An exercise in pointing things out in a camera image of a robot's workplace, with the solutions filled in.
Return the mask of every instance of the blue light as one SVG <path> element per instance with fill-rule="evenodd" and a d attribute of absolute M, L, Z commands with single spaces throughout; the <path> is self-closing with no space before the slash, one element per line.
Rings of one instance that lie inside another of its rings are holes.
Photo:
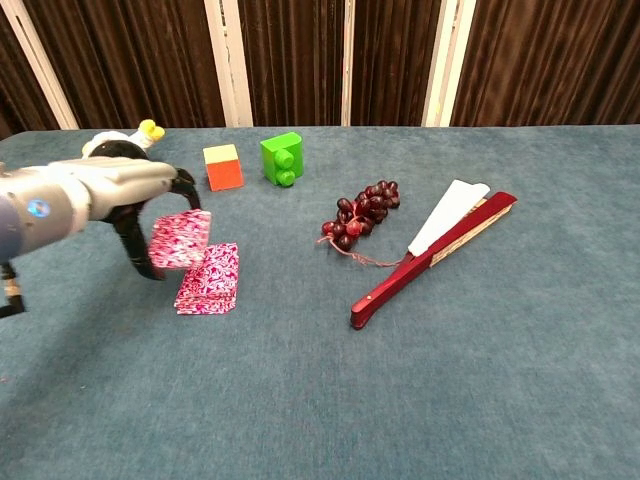
<path fill-rule="evenodd" d="M 27 211 L 34 217 L 45 218 L 49 216 L 51 208 L 44 200 L 36 199 L 29 202 L 29 205 L 27 205 Z"/>

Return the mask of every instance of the orange block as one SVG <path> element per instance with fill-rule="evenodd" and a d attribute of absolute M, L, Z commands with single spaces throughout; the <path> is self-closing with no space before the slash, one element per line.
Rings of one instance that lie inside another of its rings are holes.
<path fill-rule="evenodd" d="M 203 150 L 211 190 L 227 190 L 244 185 L 242 167 L 235 145 L 220 145 Z"/>

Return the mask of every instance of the pink patterned card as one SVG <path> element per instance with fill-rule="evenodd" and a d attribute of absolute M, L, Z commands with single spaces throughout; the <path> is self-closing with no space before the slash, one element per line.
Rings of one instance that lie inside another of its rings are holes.
<path fill-rule="evenodd" d="M 149 242 L 149 257 L 158 268 L 183 269 L 200 265 L 209 242 L 211 212 L 189 210 L 159 217 Z"/>
<path fill-rule="evenodd" d="M 221 314 L 235 308 L 238 266 L 236 243 L 207 247 L 202 264 L 184 277 L 174 303 L 178 314 Z"/>

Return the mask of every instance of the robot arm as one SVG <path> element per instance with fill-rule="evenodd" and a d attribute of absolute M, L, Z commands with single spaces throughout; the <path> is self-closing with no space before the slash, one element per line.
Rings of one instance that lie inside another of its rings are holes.
<path fill-rule="evenodd" d="M 90 157 L 11 172 L 0 164 L 0 264 L 7 298 L 19 293 L 11 259 L 82 231 L 89 221 L 112 224 L 137 271 L 163 279 L 149 259 L 138 218 L 147 201 L 167 192 L 200 208 L 191 175 L 162 162 Z"/>

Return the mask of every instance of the toy block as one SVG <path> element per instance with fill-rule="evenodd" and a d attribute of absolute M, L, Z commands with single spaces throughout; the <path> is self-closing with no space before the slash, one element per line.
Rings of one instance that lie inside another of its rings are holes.
<path fill-rule="evenodd" d="M 274 185 L 290 187 L 304 174 L 302 137 L 285 133 L 260 142 L 264 175 Z"/>
<path fill-rule="evenodd" d="M 212 191 L 217 192 L 244 185 L 242 166 L 235 145 L 208 147 L 202 151 Z"/>

